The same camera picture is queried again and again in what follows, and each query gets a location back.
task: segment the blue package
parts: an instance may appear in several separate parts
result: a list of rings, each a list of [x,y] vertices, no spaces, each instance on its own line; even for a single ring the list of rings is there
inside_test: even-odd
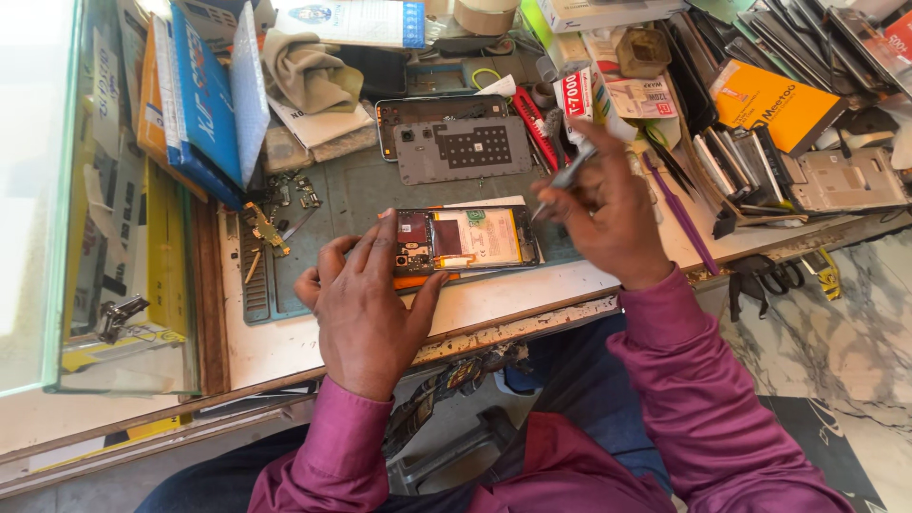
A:
[[[171,5],[187,142],[244,190],[228,74],[181,9]],[[184,158],[191,152],[181,149]]]

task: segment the hand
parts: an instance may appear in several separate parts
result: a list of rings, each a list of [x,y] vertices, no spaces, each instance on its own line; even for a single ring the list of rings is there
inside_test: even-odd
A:
[[[598,154],[579,171],[571,190],[548,187],[550,178],[533,183],[538,201],[549,205],[543,214],[564,223],[576,250],[620,279],[624,288],[656,285],[674,267],[662,249],[646,180],[630,171],[624,143],[605,127],[576,120],[570,124]]]
[[[295,293],[319,323],[326,374],[374,401],[389,401],[415,360],[449,279],[444,271],[429,277],[411,309],[405,308],[393,289],[398,231],[390,208],[364,236],[341,236],[323,246],[316,267],[295,282]]]

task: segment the gray cloth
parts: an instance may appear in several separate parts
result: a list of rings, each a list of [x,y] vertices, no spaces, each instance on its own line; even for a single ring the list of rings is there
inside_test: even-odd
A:
[[[319,42],[312,32],[285,34],[274,28],[266,32],[262,61],[266,92],[284,97],[304,114],[323,110],[352,112],[364,84],[364,75],[327,52],[335,45]]]

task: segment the person's right hand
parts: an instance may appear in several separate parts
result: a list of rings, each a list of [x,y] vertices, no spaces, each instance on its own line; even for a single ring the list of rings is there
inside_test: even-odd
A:
[[[598,154],[580,170],[571,190],[549,187],[553,176],[533,183],[538,201],[548,205],[543,214],[563,223],[576,250],[620,279],[624,288],[656,285],[674,267],[658,236],[646,180],[630,171],[624,143],[608,135],[605,127],[576,120],[570,124]]]

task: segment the red utility knife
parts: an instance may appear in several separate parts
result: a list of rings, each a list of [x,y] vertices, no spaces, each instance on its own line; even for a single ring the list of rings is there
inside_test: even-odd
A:
[[[548,161],[548,165],[551,166],[551,172],[557,173],[557,153],[554,151],[554,146],[551,145],[551,139],[542,133],[544,117],[538,111],[538,107],[535,107],[535,104],[532,103],[532,97],[529,96],[525,89],[516,88],[516,94],[513,95],[513,107],[519,112],[519,116],[523,118],[526,128],[532,133],[535,144],[538,144],[538,148]],[[566,163],[569,164],[570,162],[570,159],[566,158]]]

